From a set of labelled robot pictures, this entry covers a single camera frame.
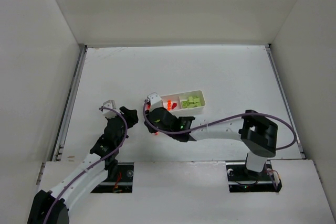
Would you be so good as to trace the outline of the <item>small lime green lego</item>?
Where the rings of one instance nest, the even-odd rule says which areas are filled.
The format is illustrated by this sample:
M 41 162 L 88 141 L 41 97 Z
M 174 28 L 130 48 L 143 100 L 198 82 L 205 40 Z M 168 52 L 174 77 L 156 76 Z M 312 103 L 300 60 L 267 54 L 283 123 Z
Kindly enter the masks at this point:
M 183 109 L 186 109 L 189 106 L 189 102 L 188 101 L 182 101 L 181 106 L 182 106 Z

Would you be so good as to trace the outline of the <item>large lime green lego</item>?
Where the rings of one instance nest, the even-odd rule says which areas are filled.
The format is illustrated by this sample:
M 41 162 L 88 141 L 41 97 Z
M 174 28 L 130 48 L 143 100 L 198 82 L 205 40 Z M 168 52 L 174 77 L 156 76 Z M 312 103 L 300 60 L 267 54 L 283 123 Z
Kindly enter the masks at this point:
M 196 107 L 201 107 L 201 100 L 199 97 L 188 97 L 187 100 L 187 108 L 191 109 L 191 108 L 196 108 Z

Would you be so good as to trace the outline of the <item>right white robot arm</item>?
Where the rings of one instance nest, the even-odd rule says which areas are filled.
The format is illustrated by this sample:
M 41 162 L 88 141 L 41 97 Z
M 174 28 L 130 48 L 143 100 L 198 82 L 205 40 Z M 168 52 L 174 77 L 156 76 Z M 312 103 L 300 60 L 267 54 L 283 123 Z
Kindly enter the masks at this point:
M 253 110 L 215 122 L 203 117 L 177 117 L 164 107 L 145 109 L 143 115 L 149 132 L 161 132 L 179 142 L 219 139 L 244 143 L 249 149 L 246 169 L 255 173 L 262 172 L 266 160 L 276 156 L 278 125 Z

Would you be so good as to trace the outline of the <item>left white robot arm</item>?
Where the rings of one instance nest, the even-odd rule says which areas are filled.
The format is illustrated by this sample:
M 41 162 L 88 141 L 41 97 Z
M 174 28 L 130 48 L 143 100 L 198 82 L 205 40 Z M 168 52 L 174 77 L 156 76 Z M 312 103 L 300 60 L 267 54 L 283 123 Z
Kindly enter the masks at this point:
M 70 223 L 70 212 L 118 168 L 116 156 L 128 137 L 128 130 L 139 121 L 137 110 L 122 106 L 119 111 L 103 106 L 107 126 L 85 159 L 59 184 L 34 197 L 28 223 Z

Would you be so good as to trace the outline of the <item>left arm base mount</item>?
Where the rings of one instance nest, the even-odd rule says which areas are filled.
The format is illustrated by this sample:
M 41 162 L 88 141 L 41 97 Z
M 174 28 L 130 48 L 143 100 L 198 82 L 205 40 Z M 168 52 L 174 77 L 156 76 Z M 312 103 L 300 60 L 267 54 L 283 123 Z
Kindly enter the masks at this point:
M 134 163 L 119 163 L 92 194 L 129 194 L 133 191 Z

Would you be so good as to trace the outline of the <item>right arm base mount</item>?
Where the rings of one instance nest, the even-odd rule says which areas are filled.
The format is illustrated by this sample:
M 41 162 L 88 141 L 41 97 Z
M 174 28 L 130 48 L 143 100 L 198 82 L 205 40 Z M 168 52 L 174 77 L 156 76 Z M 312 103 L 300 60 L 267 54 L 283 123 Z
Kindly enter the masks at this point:
M 231 193 L 279 193 L 282 189 L 280 175 L 270 161 L 260 173 L 248 170 L 244 162 L 226 163 L 226 170 Z

